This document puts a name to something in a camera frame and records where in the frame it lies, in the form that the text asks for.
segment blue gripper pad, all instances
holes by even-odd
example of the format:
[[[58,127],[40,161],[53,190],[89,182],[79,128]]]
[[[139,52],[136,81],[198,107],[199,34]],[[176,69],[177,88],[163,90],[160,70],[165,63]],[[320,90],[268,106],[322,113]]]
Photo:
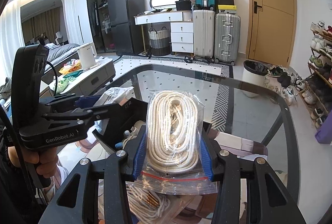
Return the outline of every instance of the blue gripper pad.
[[[89,96],[89,97],[81,97],[79,100],[75,101],[76,107],[80,107],[81,109],[92,107],[97,100],[99,100],[101,96]]]
[[[132,169],[132,175],[137,180],[137,177],[141,174],[143,163],[146,153],[146,131],[142,135],[141,142],[139,143],[138,149],[134,158],[134,165]]]
[[[209,178],[209,180],[212,180],[212,160],[208,152],[208,148],[206,147],[205,141],[202,138],[200,138],[200,157],[205,175]]]

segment white chair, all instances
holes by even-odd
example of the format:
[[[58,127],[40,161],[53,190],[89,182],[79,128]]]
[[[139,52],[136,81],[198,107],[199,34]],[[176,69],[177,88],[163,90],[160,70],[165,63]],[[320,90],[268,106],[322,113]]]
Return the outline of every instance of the white chair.
[[[55,33],[55,35],[56,35],[56,39],[55,39],[56,44],[62,43],[63,42],[62,33],[59,31],[59,32]]]

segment brown curtain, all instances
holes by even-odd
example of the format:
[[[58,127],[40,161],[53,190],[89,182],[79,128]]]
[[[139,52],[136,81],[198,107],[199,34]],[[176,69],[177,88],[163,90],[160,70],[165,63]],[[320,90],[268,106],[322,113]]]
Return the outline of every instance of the brown curtain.
[[[24,42],[46,33],[50,42],[55,43],[55,33],[60,31],[60,8],[43,12],[22,23]]]

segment refrigerator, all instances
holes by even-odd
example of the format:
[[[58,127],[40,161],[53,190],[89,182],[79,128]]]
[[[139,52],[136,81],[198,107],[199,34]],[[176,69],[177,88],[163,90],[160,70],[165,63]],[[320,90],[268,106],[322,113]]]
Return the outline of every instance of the refrigerator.
[[[145,0],[108,0],[111,31],[117,55],[144,51],[141,26],[134,16],[145,11]]]

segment white sheer curtain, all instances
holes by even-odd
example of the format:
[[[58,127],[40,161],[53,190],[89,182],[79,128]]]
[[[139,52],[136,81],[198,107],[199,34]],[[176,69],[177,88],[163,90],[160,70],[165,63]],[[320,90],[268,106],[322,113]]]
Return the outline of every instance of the white sheer curtain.
[[[24,47],[20,0],[6,5],[0,15],[0,85],[11,77],[18,48]]]
[[[64,12],[67,22],[67,36],[69,43],[83,44],[74,0],[64,0]]]

